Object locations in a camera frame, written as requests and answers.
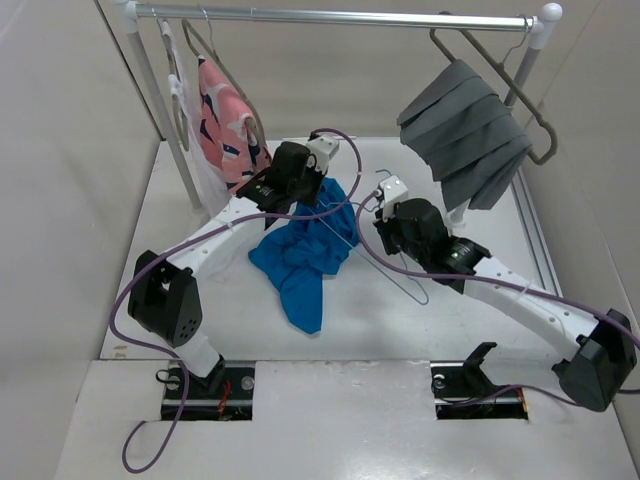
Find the light blue wire hanger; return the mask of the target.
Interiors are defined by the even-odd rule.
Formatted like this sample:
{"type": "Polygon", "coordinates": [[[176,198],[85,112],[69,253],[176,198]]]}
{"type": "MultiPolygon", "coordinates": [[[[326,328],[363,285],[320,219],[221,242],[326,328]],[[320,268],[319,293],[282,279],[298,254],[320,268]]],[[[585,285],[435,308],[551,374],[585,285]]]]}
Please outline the light blue wire hanger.
{"type": "Polygon", "coordinates": [[[320,274],[320,279],[323,279],[336,275],[349,254],[354,252],[377,271],[378,277],[384,277],[418,305],[426,306],[429,303],[429,295],[417,279],[406,276],[417,286],[418,296],[384,272],[359,250],[360,237],[356,229],[353,204],[347,200],[347,195],[335,179],[326,177],[323,180],[316,207],[301,206],[296,213],[303,216],[326,213],[338,207],[343,201],[345,205],[331,215],[291,223],[291,226],[300,233],[304,248],[309,252],[306,264],[320,274]]]}

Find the blue t shirt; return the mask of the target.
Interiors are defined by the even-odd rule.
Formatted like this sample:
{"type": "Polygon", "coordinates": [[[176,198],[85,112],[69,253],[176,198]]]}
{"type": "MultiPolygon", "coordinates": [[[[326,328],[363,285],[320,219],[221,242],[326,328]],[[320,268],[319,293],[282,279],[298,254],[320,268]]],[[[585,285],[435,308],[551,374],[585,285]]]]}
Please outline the blue t shirt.
{"type": "Polygon", "coordinates": [[[339,183],[323,181],[315,207],[298,205],[298,217],[267,234],[248,253],[277,290],[287,320],[314,335],[322,328],[323,280],[335,276],[358,245],[355,212],[339,183]]]}

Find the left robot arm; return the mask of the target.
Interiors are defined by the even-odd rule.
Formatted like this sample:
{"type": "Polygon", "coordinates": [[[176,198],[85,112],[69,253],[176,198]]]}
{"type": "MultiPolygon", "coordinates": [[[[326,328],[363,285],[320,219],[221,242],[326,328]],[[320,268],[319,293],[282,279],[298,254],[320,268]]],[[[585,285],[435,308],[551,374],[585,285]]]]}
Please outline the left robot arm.
{"type": "Polygon", "coordinates": [[[313,206],[338,149],[338,141],[328,135],[311,138],[304,145],[282,142],[271,165],[244,183],[192,237],[223,225],[229,227],[226,231],[169,256],[132,288],[129,316],[182,359],[189,372],[188,384],[199,395],[208,397],[220,390],[225,361],[201,330],[198,281],[221,268],[242,244],[265,231],[275,219],[253,219],[237,226],[231,222],[262,212],[287,214],[294,204],[313,206]]]}

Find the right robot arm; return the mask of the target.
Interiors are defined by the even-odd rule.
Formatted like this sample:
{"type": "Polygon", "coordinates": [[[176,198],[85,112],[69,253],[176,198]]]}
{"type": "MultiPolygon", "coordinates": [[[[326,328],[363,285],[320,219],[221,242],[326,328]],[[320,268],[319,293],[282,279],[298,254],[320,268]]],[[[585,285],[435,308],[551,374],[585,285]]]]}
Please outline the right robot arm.
{"type": "Polygon", "coordinates": [[[374,226],[385,253],[408,256],[419,276],[498,310],[551,345],[560,356],[552,370],[571,401],[602,412],[622,392],[639,344],[624,314],[600,313],[534,287],[485,247],[450,234],[426,199],[375,198],[374,226]]]}

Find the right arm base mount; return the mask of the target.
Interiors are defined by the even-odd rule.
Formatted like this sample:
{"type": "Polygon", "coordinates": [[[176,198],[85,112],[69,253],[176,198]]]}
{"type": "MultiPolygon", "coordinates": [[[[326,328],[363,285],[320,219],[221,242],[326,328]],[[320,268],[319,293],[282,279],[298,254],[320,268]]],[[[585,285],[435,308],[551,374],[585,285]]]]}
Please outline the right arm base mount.
{"type": "Polygon", "coordinates": [[[497,395],[503,385],[494,384],[481,366],[497,347],[482,342],[464,360],[430,363],[431,391],[438,420],[527,420],[522,391],[497,395]]]}

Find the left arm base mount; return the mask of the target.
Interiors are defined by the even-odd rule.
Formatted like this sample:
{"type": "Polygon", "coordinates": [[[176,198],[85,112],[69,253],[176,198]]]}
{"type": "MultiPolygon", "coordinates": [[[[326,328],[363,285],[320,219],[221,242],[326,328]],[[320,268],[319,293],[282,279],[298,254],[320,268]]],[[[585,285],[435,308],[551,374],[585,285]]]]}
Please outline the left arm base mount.
{"type": "MultiPolygon", "coordinates": [[[[190,380],[183,413],[184,421],[250,421],[253,416],[255,386],[255,362],[230,362],[227,364],[221,384],[213,392],[190,380]]],[[[183,394],[184,375],[175,363],[160,369],[156,381],[163,385],[160,407],[162,420],[173,420],[178,412],[183,394]]]]}

